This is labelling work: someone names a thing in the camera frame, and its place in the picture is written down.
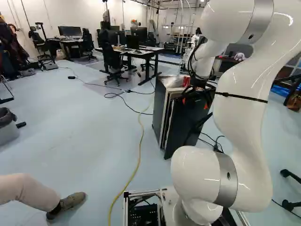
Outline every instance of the white robotic arm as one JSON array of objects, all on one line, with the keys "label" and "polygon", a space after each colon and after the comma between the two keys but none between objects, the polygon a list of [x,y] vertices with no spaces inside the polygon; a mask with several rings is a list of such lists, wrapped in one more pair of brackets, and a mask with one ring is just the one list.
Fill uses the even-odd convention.
[{"label": "white robotic arm", "polygon": [[299,0],[210,0],[204,8],[201,30],[208,42],[196,51],[199,76],[210,74],[213,57],[228,43],[252,44],[254,51],[224,73],[213,102],[214,122],[233,145],[231,157],[191,146],[172,157],[179,202],[199,225],[214,222],[222,206],[258,212],[271,201],[261,124],[277,73],[301,51],[300,9]]}]

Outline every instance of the keyboard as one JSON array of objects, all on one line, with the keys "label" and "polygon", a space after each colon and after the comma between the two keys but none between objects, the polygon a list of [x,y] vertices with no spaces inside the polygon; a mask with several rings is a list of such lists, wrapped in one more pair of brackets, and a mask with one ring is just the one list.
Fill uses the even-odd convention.
[{"label": "keyboard", "polygon": [[120,48],[121,51],[131,51],[132,49],[131,48],[125,48],[125,47],[122,47]]}]

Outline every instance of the standing desk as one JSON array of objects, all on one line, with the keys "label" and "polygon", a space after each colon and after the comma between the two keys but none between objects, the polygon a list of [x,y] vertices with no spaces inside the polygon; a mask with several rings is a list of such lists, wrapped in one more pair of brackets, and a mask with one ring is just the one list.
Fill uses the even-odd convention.
[{"label": "standing desk", "polygon": [[[103,48],[95,48],[98,52],[103,52]],[[114,51],[122,53],[123,55],[127,56],[127,66],[130,69],[132,69],[132,57],[139,58],[139,59],[145,59],[146,60],[146,67],[145,67],[145,79],[138,83],[139,86],[143,85],[144,83],[150,81],[152,78],[156,77],[156,73],[158,73],[158,64],[155,65],[155,73],[153,76],[150,77],[150,59],[156,55],[154,51],[146,50],[146,48],[141,49],[140,51],[142,53],[136,53],[135,50],[131,51],[122,51],[120,49],[114,49]],[[109,68],[106,63],[104,63],[105,71],[100,70],[104,73],[109,73]]]}]

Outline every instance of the desk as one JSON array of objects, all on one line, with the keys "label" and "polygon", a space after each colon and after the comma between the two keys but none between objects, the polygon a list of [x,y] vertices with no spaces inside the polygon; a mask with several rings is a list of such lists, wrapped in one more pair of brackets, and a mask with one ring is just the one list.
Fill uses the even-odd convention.
[{"label": "desk", "polygon": [[69,61],[71,60],[71,56],[68,52],[67,48],[71,48],[72,46],[80,46],[81,43],[84,41],[83,39],[71,39],[71,40],[62,40],[62,39],[58,39],[58,38],[51,38],[51,39],[47,39],[48,42],[58,42],[61,43],[63,45],[64,51],[66,53],[66,59]]},{"label": "desk", "polygon": [[231,67],[233,67],[233,66],[235,66],[235,65],[237,65],[237,64],[239,64],[241,62],[241,61],[235,60],[232,57],[225,57],[225,56],[222,56],[222,57],[217,56],[215,58],[215,60],[220,60],[221,61],[218,70],[216,70],[216,68],[215,68],[215,71],[216,72],[222,72],[222,73],[226,72]]},{"label": "desk", "polygon": [[162,72],[158,72],[158,63],[159,63],[159,53],[164,51],[164,48],[159,48],[159,47],[151,47],[151,46],[146,46],[146,47],[139,47],[141,50],[146,50],[146,51],[152,51],[155,53],[156,58],[155,58],[155,74],[152,76],[152,78],[162,74]]},{"label": "desk", "polygon": [[[103,52],[103,48],[95,48],[95,50],[101,53]],[[157,67],[155,67],[155,74],[152,77],[150,77],[150,59],[156,55],[155,52],[141,50],[142,53],[136,53],[134,50],[122,51],[120,49],[114,49],[114,51],[123,53],[125,56],[127,56],[127,66],[129,69],[132,68],[132,57],[146,60],[145,79],[142,82],[138,83],[139,86],[150,81],[153,77],[156,76],[156,72],[158,72],[158,65]],[[105,71],[101,70],[101,72],[108,73],[109,68],[106,65],[106,63],[104,63],[104,67],[105,67]]]}]

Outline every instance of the computer monitor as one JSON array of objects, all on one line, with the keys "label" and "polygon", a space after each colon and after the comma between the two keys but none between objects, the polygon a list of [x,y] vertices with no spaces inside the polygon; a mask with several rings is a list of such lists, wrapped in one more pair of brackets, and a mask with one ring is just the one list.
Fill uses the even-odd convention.
[{"label": "computer monitor", "polygon": [[118,32],[108,30],[108,38],[112,45],[118,44]]},{"label": "computer monitor", "polygon": [[119,31],[118,35],[119,35],[119,44],[125,45],[127,43],[125,32]]},{"label": "computer monitor", "polygon": [[147,27],[131,27],[131,34],[138,36],[140,42],[146,42],[148,39]]},{"label": "computer monitor", "polygon": [[111,26],[111,30],[112,31],[120,31],[120,27],[119,26]]},{"label": "computer monitor", "polygon": [[139,37],[135,35],[127,35],[127,47],[139,49]]},{"label": "computer monitor", "polygon": [[110,30],[111,29],[111,24],[110,24],[110,22],[107,22],[107,21],[101,21],[100,22],[100,27],[103,30],[105,30],[105,29]]},{"label": "computer monitor", "polygon": [[59,26],[58,30],[62,36],[82,36],[80,27]]}]

